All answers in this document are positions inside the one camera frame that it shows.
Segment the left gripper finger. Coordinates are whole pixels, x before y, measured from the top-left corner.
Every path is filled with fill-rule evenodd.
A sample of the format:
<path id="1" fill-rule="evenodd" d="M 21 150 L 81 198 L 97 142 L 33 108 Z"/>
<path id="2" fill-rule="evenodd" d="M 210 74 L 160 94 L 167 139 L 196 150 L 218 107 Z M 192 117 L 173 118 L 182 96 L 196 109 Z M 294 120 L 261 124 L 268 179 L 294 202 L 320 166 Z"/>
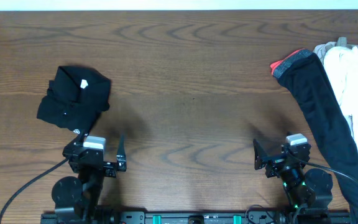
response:
<path id="1" fill-rule="evenodd" d="M 127 170 L 126 153 L 124 149 L 124 135 L 120 136 L 119 145 L 117 147 L 117 170 L 119 172 L 125 172 Z"/>
<path id="2" fill-rule="evenodd" d="M 85 137 L 87 136 L 86 131 L 82 130 L 79 135 L 73 140 L 74 145 L 83 145 Z"/>

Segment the black t-shirt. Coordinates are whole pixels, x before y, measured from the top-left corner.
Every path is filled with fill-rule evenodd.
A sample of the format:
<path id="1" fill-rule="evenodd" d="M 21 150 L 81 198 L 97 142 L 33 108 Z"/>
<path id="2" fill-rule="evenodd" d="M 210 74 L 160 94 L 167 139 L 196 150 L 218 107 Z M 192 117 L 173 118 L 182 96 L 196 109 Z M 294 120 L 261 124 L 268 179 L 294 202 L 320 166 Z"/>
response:
<path id="1" fill-rule="evenodd" d="M 94 68 L 59 66 L 39 104 L 37 119 L 77 134 L 88 134 L 101 113 L 110 107 L 111 84 Z"/>

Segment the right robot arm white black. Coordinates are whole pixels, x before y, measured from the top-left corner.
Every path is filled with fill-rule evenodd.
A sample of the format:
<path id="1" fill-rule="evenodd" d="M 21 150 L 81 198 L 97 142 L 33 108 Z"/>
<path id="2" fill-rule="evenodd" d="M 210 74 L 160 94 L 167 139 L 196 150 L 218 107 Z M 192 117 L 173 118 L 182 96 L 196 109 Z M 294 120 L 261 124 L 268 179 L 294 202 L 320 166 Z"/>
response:
<path id="1" fill-rule="evenodd" d="M 333 178 L 317 167 L 304 171 L 311 149 L 304 135 L 288 135 L 280 146 L 280 152 L 274 154 L 269 154 L 256 139 L 253 147 L 254 169 L 265 169 L 266 177 L 281 179 L 290 205 L 287 217 L 291 221 L 328 218 L 328 205 L 333 199 Z"/>

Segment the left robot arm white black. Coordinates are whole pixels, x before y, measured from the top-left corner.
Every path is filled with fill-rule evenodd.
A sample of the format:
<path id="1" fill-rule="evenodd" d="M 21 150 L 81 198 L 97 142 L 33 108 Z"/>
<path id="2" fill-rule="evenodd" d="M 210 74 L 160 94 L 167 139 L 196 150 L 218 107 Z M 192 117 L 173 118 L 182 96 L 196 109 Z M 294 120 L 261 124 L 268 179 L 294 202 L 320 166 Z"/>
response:
<path id="1" fill-rule="evenodd" d="M 119 223 L 119 215 L 98 204 L 106 177 L 127 170 L 124 136 L 115 162 L 104 160 L 105 138 L 82 132 L 63 148 L 63 156 L 78 176 L 60 179 L 52 188 L 56 223 Z"/>

